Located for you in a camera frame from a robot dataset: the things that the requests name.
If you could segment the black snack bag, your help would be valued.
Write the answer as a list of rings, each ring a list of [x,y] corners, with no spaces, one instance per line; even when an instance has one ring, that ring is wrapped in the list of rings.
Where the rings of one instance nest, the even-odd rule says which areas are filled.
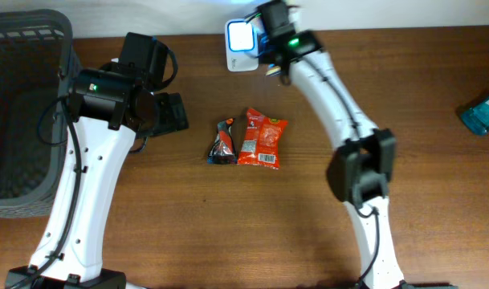
[[[217,124],[217,135],[207,155],[207,163],[212,165],[236,164],[238,155],[231,136],[234,118],[220,121]]]

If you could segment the red Hacks candy bag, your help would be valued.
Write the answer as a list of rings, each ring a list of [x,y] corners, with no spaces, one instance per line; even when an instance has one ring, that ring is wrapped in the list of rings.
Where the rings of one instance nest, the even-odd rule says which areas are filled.
[[[270,118],[249,108],[238,164],[279,169],[279,139],[287,125],[287,120]]]

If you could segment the blue Listerine mouthwash bottle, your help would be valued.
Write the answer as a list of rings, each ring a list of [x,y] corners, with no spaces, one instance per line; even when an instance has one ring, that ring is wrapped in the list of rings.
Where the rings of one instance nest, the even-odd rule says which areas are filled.
[[[460,115],[465,126],[478,136],[489,133],[489,96],[472,108],[468,108]]]

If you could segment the yellow wet wipes pack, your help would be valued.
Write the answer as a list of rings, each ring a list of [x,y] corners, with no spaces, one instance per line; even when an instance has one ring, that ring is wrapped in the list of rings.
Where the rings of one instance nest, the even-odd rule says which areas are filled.
[[[265,76],[278,76],[282,74],[282,68],[280,65],[268,64]]]

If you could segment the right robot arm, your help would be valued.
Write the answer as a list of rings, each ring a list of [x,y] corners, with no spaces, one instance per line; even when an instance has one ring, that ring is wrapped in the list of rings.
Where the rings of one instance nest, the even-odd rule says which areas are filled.
[[[357,288],[407,288],[389,224],[389,183],[396,138],[361,110],[333,66],[329,52],[310,30],[299,31],[291,5],[268,1],[247,16],[258,18],[266,38],[260,63],[280,69],[283,82],[298,88],[330,140],[326,171],[330,190],[346,208],[361,257]]]

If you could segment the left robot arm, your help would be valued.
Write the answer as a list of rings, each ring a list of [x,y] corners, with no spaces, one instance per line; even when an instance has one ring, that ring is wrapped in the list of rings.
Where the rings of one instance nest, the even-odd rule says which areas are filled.
[[[54,101],[67,123],[59,186],[47,227],[27,266],[8,272],[8,288],[129,287],[103,266],[105,226],[125,158],[135,141],[188,128],[181,97],[167,92],[173,51],[153,36],[128,33],[117,61],[84,69]]]

